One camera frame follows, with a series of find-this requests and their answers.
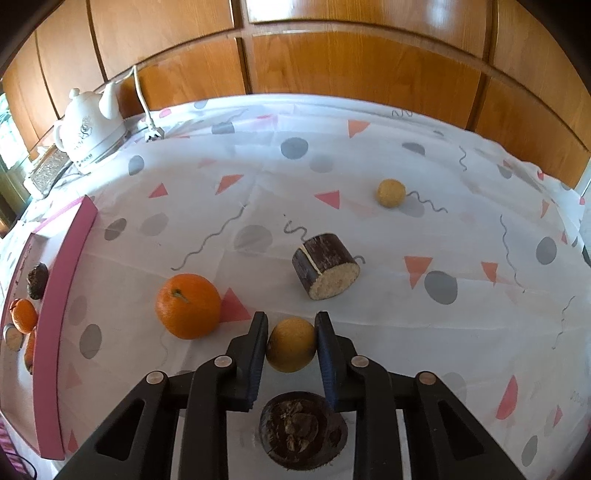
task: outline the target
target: window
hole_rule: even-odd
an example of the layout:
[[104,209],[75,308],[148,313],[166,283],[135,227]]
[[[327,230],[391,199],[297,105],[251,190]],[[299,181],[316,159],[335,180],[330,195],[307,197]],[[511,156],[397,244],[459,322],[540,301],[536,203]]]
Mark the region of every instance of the window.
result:
[[0,95],[0,158],[11,168],[27,156],[27,148],[8,109],[6,94]]

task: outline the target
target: small orange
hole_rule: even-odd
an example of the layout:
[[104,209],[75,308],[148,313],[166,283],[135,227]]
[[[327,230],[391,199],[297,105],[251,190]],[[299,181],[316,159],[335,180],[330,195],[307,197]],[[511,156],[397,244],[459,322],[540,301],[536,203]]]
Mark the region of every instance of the small orange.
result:
[[170,333],[192,340],[215,330],[220,321],[222,299],[208,279],[182,273],[164,283],[156,297],[155,309]]
[[37,325],[37,311],[27,299],[16,299],[10,304],[12,322],[17,330],[25,335],[33,331]]

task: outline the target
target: wooden cabinet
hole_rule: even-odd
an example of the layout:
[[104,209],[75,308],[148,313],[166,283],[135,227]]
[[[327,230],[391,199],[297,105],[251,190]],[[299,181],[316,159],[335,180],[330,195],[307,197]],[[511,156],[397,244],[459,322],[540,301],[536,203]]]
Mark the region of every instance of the wooden cabinet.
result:
[[163,50],[233,28],[230,0],[90,0],[108,78]]
[[26,126],[24,115],[28,116],[36,140],[41,138],[57,120],[56,112],[43,81],[35,33],[29,37],[9,66],[9,82],[4,86],[11,111],[16,112],[15,121],[24,126],[27,147],[33,136]]
[[538,165],[574,188],[589,161],[589,151],[533,95],[490,80],[476,133],[499,142],[513,156]]
[[[151,110],[208,98],[244,95],[235,38],[197,43],[159,57],[139,71],[144,98]],[[134,108],[134,80],[125,81],[123,104]]]
[[92,43],[86,0],[66,0],[37,29],[39,57],[57,114],[74,87],[94,90],[105,79]]
[[246,0],[251,22],[338,20],[436,38],[482,58],[488,0]]
[[591,95],[556,40],[517,0],[498,0],[492,64],[539,97],[591,148]]
[[439,54],[350,32],[254,38],[255,93],[313,93],[383,103],[465,128],[480,72]]
[[21,87],[18,80],[17,64],[12,62],[2,78],[2,87],[6,92],[10,113],[18,131],[21,134],[27,150],[31,150],[38,142],[39,137],[33,128],[31,119],[25,107],[25,100],[22,97]]

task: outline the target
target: yellow ball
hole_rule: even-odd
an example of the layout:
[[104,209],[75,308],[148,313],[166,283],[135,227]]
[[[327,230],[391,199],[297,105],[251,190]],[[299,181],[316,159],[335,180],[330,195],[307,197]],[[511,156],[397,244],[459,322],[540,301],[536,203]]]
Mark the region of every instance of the yellow ball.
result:
[[267,360],[275,370],[286,374],[309,364],[316,353],[316,331],[304,319],[292,317],[279,322],[267,343]]
[[398,180],[382,180],[376,192],[378,203],[387,208],[402,205],[406,198],[406,188]]

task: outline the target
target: pink tray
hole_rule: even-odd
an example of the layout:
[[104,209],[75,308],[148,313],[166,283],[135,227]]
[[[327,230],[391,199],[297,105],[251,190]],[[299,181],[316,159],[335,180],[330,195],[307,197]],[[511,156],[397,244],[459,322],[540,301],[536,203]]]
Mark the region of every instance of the pink tray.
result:
[[29,236],[18,259],[2,310],[0,331],[12,322],[10,304],[28,298],[27,273],[39,262],[49,268],[42,300],[32,300],[39,313],[33,375],[25,367],[25,343],[19,352],[0,347],[0,410],[18,434],[41,457],[63,460],[57,407],[57,358],[61,324],[70,285],[97,209],[87,196],[66,205]]

